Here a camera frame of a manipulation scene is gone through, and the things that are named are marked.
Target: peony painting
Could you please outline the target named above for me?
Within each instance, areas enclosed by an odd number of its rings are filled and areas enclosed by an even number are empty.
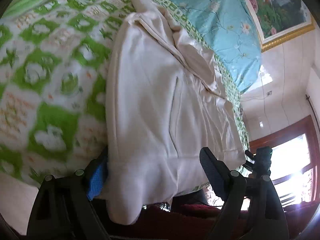
[[[245,0],[259,33],[262,51],[314,29],[302,0]]]

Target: bed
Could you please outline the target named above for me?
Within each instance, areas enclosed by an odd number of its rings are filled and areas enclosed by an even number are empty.
[[[220,0],[219,6],[213,0],[153,1],[167,8],[191,37],[216,52],[243,150],[248,149],[240,92],[255,81],[260,50],[243,1]],[[235,11],[242,10],[237,24],[219,11],[230,8],[230,2],[238,6]],[[99,155],[107,144],[104,98],[113,41],[132,12],[131,0],[13,0],[0,20],[3,172],[39,186],[47,174],[66,176]],[[217,20],[221,27],[212,28]],[[224,39],[237,45],[225,48]],[[230,60],[235,51],[243,57]]]

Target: flower pattern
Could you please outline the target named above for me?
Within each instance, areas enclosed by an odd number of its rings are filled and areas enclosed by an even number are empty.
[[[271,31],[271,35],[277,34],[277,30],[274,27],[272,27],[270,31]]]
[[[253,9],[254,9],[254,12],[257,13],[258,12],[258,3],[257,3],[257,0],[249,0]]]
[[[242,32],[245,33],[245,34],[249,34],[249,31],[250,31],[251,27],[249,24],[247,23],[242,23]]]
[[[220,2],[212,1],[210,3],[210,9],[212,12],[217,12],[219,10],[219,7],[220,7]]]

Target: window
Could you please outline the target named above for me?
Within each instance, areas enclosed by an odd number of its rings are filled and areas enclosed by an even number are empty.
[[[319,198],[319,144],[311,116],[250,142],[252,152],[263,146],[273,150],[270,178],[282,206]]]

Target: wall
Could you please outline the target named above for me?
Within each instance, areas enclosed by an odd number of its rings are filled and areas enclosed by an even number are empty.
[[[315,62],[315,32],[301,35],[262,54],[262,65],[272,82],[262,85],[260,77],[257,81],[260,86],[241,97],[250,141],[279,131],[311,114],[305,92]],[[271,96],[267,96],[269,91],[272,91]]]
[[[320,122],[320,29],[316,26],[315,29],[315,61],[310,71],[310,76],[307,85],[307,94],[310,96],[310,101],[313,106],[318,122]],[[320,143],[320,133],[315,122],[316,131],[318,134],[318,141]]]

